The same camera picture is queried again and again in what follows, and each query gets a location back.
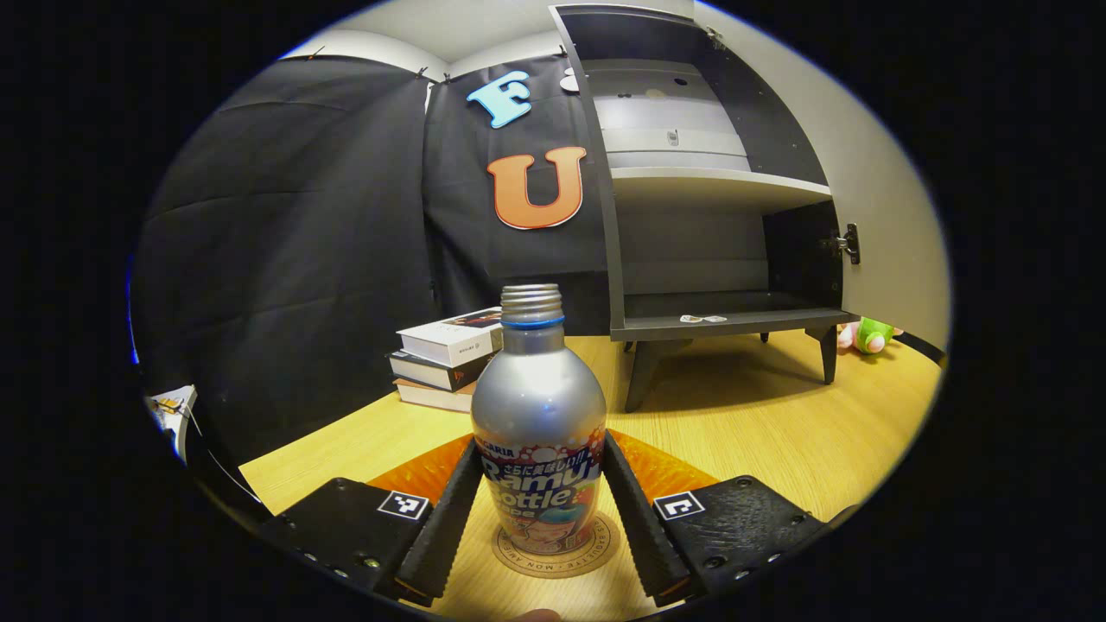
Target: cardboard coaster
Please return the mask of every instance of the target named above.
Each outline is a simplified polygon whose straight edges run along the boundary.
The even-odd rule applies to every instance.
[[[615,521],[601,511],[595,512],[595,527],[587,543],[566,553],[542,556],[520,550],[499,526],[495,527],[495,539],[492,541],[495,559],[503,562],[503,566],[539,579],[567,579],[586,574],[609,561],[617,548],[618,531],[615,529]]]

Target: blue ring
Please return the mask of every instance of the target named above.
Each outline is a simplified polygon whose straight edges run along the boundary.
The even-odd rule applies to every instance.
[[[543,320],[541,322],[504,322],[500,320],[499,323],[504,326],[511,326],[512,329],[522,329],[524,331],[534,329],[544,329],[546,326],[553,326],[564,322],[564,315],[561,315],[556,320]]]

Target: bottle label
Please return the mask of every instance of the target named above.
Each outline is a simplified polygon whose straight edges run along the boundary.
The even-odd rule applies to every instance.
[[[504,445],[477,436],[480,463],[500,515],[519,549],[553,554],[592,536],[605,426],[563,445]]]

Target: pink plush toy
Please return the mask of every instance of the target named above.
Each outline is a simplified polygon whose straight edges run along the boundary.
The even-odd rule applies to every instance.
[[[859,322],[842,324],[841,332],[837,334],[837,348],[847,350],[852,346],[864,354],[875,354],[881,351],[893,336],[900,334],[902,334],[901,329],[868,318],[860,318]]]

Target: silver bottle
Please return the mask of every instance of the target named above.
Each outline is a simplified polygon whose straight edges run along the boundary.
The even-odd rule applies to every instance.
[[[505,287],[502,308],[503,350],[472,395],[484,478],[515,547],[571,551],[592,533],[606,401],[564,346],[556,284]]]

